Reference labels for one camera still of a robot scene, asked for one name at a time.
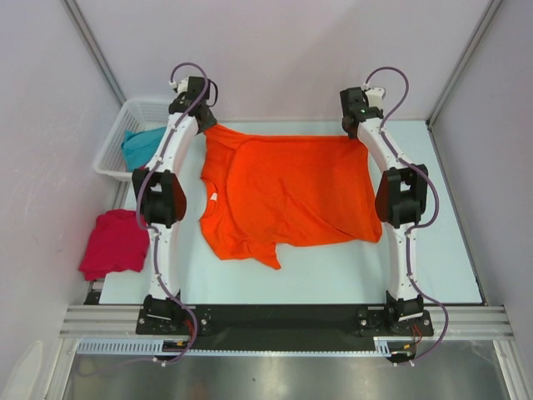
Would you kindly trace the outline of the white plastic mesh basket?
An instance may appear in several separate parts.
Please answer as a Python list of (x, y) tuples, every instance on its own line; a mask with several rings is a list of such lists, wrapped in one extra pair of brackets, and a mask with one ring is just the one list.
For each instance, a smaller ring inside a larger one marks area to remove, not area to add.
[(124, 157), (124, 149), (133, 149), (135, 137), (139, 141), (147, 137), (147, 132), (164, 128), (169, 104), (169, 100), (149, 97), (126, 100), (96, 156), (94, 171), (119, 182), (130, 182), (131, 157)]

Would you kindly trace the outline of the orange t shirt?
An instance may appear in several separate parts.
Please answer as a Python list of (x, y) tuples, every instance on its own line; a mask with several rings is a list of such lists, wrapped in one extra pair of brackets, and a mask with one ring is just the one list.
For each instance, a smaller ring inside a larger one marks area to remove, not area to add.
[(202, 235), (221, 260), (281, 268), (280, 244), (378, 243), (369, 153), (342, 136), (252, 135), (208, 129)]

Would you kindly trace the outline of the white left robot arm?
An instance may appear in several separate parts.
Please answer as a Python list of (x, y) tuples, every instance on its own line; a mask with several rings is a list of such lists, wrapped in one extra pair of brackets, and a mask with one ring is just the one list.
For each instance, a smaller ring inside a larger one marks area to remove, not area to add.
[(177, 302), (181, 291), (178, 229), (187, 210), (178, 175), (192, 139), (217, 123), (207, 104), (213, 87), (210, 79), (187, 77), (170, 81), (170, 85), (177, 97), (168, 107), (162, 140), (147, 165), (132, 173), (136, 218), (149, 235), (147, 261), (151, 269), (148, 295), (137, 319), (136, 333), (140, 335), (175, 334), (191, 319)]

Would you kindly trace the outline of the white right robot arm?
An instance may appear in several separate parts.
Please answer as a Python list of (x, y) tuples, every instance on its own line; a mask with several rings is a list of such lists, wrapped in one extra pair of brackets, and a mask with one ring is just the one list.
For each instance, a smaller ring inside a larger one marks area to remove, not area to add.
[(391, 278), (382, 312), (382, 328), (409, 334), (423, 317), (424, 298), (417, 287), (415, 226), (426, 210), (423, 164), (414, 165), (385, 127), (381, 87), (349, 87), (340, 91), (343, 130), (367, 149), (381, 171), (375, 210), (386, 229)]

